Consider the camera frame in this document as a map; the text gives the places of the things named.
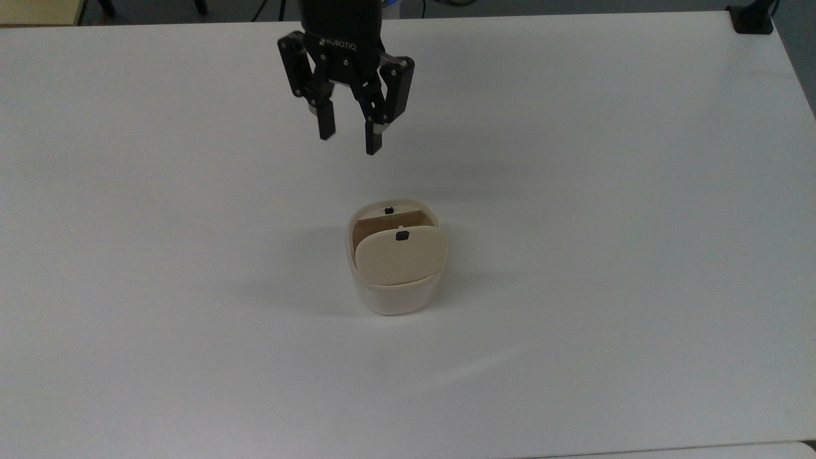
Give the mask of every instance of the floor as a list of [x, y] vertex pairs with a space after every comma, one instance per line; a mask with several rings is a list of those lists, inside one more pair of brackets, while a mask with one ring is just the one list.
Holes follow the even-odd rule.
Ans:
[[[277, 20], [282, 0], [268, 0], [258, 21]], [[81, 25], [183, 24], [247, 22], [263, 0], [207, 0], [200, 16], [193, 0], [113, 0], [117, 15], [105, 17], [97, 0], [87, 0]], [[478, 0], [469, 7], [447, 7], [427, 0], [425, 17], [527, 16], [647, 11], [714, 11], [750, 0]], [[422, 0], [403, 0], [401, 17], [419, 18]], [[286, 2], [284, 20], [299, 20], [297, 2]], [[774, 22], [810, 108], [816, 113], [816, 1], [780, 0]]]

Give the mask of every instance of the white table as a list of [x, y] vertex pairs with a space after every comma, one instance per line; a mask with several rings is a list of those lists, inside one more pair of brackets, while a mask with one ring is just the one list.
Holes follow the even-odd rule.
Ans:
[[[724, 12], [403, 20], [317, 138], [295, 24], [0, 31], [0, 456], [498, 458], [816, 436], [816, 123]], [[437, 302], [344, 226], [417, 198]]]

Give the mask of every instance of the black cable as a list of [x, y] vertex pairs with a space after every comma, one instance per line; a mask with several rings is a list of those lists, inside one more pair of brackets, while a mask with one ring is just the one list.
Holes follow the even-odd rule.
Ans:
[[258, 12], [256, 12], [256, 13], [255, 13], [255, 17], [253, 17], [253, 18], [252, 18], [252, 20], [251, 20], [250, 22], [255, 22], [255, 21], [258, 19], [258, 16], [260, 16], [260, 12], [261, 12], [261, 11], [264, 9], [264, 7], [266, 6], [266, 2], [267, 2], [267, 1], [268, 1], [268, 0], [264, 0], [264, 2], [260, 4], [260, 8], [258, 8]]

